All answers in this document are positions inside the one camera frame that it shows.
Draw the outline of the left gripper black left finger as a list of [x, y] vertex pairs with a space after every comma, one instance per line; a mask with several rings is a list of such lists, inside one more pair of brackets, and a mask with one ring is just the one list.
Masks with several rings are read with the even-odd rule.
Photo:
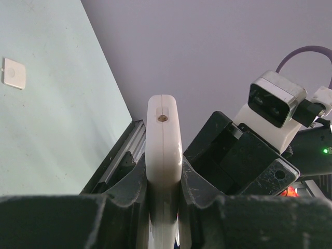
[[102, 194], [1, 198], [1, 248], [147, 248], [145, 157]]

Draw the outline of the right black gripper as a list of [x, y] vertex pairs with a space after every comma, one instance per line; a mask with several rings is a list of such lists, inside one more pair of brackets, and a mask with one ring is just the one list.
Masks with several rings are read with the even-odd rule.
[[227, 195], [277, 196], [300, 171], [253, 133], [220, 111], [212, 113], [184, 152], [192, 168]]

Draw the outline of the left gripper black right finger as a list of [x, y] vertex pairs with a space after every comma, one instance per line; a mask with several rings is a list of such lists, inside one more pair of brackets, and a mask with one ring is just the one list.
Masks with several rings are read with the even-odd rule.
[[178, 210], [181, 248], [331, 248], [331, 201], [227, 196], [184, 160]]

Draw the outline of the white red remote control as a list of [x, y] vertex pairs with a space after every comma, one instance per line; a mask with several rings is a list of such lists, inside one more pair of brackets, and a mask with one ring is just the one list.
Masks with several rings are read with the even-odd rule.
[[148, 101], [145, 144], [153, 248], [173, 248], [177, 230], [183, 150], [176, 100], [154, 95]]

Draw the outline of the white battery cover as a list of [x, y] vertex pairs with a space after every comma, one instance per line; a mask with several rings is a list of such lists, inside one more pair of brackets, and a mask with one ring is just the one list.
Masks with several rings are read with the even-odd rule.
[[3, 83], [7, 86], [24, 90], [26, 86], [26, 68], [23, 64], [4, 58], [3, 67]]

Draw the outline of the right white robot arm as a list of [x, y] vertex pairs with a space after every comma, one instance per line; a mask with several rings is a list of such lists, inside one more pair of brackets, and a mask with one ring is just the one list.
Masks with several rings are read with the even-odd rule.
[[299, 131], [283, 153], [245, 123], [215, 111], [184, 152], [210, 184], [227, 195], [279, 195], [292, 183], [331, 174], [331, 127]]

